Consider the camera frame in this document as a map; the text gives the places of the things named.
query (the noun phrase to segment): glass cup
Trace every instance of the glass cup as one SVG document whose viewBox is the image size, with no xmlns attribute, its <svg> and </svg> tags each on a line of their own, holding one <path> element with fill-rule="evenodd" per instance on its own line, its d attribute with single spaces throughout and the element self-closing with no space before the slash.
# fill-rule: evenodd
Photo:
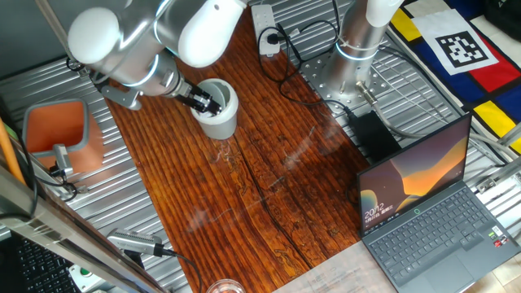
<svg viewBox="0 0 521 293">
<path fill-rule="evenodd" d="M 243 285 L 237 281 L 222 279 L 214 282 L 206 293 L 246 293 L 246 290 L 244 290 Z"/>
</svg>

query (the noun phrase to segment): red panel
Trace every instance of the red panel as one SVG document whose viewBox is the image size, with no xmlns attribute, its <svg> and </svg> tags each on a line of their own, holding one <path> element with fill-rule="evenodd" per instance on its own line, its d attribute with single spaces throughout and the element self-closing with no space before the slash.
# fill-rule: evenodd
<svg viewBox="0 0 521 293">
<path fill-rule="evenodd" d="M 470 70 L 471 75 L 490 93 L 514 79 L 521 77 L 521 73 L 508 60 L 503 57 L 496 49 L 494 49 L 483 38 L 487 48 L 496 57 L 499 63 L 484 68 Z"/>
</svg>

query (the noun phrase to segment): white cup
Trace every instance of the white cup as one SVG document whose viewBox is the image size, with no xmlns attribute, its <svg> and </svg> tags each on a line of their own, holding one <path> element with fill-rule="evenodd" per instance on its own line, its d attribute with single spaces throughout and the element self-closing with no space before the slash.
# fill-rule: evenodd
<svg viewBox="0 0 521 293">
<path fill-rule="evenodd" d="M 200 113 L 191 109 L 192 115 L 199 122 L 204 133 L 214 139 L 227 139 L 234 135 L 239 109 L 239 98 L 235 90 L 228 82 L 217 78 L 201 81 L 198 87 L 211 94 L 213 100 L 222 106 L 221 113 L 216 116 L 209 112 Z"/>
</svg>

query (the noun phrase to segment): laptop screen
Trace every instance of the laptop screen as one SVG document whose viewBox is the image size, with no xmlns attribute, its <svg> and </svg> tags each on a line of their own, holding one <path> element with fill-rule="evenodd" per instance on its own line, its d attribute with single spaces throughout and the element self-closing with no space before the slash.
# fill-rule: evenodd
<svg viewBox="0 0 521 293">
<path fill-rule="evenodd" d="M 461 181 L 470 129 L 463 116 L 359 174 L 363 234 Z"/>
</svg>

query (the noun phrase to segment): yellow panel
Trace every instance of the yellow panel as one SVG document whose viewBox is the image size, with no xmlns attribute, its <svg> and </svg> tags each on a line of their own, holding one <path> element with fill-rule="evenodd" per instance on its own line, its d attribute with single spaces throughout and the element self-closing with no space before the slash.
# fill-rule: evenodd
<svg viewBox="0 0 521 293">
<path fill-rule="evenodd" d="M 482 103 L 474 109 L 497 136 L 502 138 L 515 127 L 515 123 L 492 101 Z M 521 153 L 521 139 L 514 142 L 511 147 Z"/>
<path fill-rule="evenodd" d="M 400 9 L 392 17 L 392 25 L 404 36 L 407 41 L 413 41 L 422 36 L 413 21 Z"/>
</svg>

